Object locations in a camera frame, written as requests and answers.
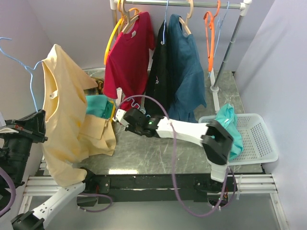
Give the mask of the cream beige shirt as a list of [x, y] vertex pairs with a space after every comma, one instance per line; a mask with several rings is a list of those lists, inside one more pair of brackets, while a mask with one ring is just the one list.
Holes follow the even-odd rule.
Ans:
[[67, 187], [80, 183], [86, 170], [75, 165], [90, 156], [112, 156], [116, 137], [110, 120], [86, 113], [84, 90], [97, 83], [54, 44], [42, 61], [46, 136], [43, 155], [55, 182]]

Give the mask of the pale blue wire hanger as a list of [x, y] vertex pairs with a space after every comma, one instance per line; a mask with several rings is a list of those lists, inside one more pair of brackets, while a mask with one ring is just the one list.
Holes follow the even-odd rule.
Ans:
[[29, 43], [0, 39], [0, 111], [18, 118], [42, 108], [44, 100], [43, 56], [31, 56]]

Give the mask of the turquoise t shirt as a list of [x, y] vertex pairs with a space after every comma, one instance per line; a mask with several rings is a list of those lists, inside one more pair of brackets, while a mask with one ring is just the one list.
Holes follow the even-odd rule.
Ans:
[[243, 150], [243, 138], [237, 129], [237, 114], [234, 107], [227, 103], [215, 116], [215, 120], [232, 136], [233, 144], [230, 150], [229, 160], [232, 161], [239, 156]]

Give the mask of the light blue wavy hanger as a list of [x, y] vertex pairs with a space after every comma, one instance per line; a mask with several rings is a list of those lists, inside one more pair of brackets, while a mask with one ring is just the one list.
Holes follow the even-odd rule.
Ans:
[[[112, 102], [113, 102], [113, 104], [115, 106], [115, 110], [117, 110], [118, 109], [118, 104], [117, 104], [116, 100], [113, 99]], [[141, 111], [143, 114], [146, 114], [146, 110], [144, 108], [142, 108], [141, 105], [139, 103], [137, 103], [134, 98], [128, 99], [128, 102], [131, 102], [131, 106], [133, 108], [136, 108], [139, 111]]]

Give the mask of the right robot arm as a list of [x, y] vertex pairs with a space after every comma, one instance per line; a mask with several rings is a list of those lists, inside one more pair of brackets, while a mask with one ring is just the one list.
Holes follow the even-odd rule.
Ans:
[[211, 167], [210, 178], [196, 182], [195, 188], [218, 193], [226, 187], [226, 170], [229, 166], [232, 136], [216, 120], [207, 123], [189, 123], [167, 119], [165, 116], [148, 117], [136, 108], [127, 112], [120, 109], [116, 118], [126, 131], [154, 139], [178, 139], [203, 148]]

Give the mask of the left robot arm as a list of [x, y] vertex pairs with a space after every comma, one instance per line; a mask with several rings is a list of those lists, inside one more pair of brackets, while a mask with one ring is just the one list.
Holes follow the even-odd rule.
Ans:
[[82, 192], [95, 188], [95, 174], [90, 170], [77, 184], [59, 189], [51, 198], [31, 211], [11, 217], [16, 189], [22, 186], [32, 144], [47, 141], [44, 110], [18, 120], [0, 119], [0, 228], [2, 230], [44, 230], [55, 215]]

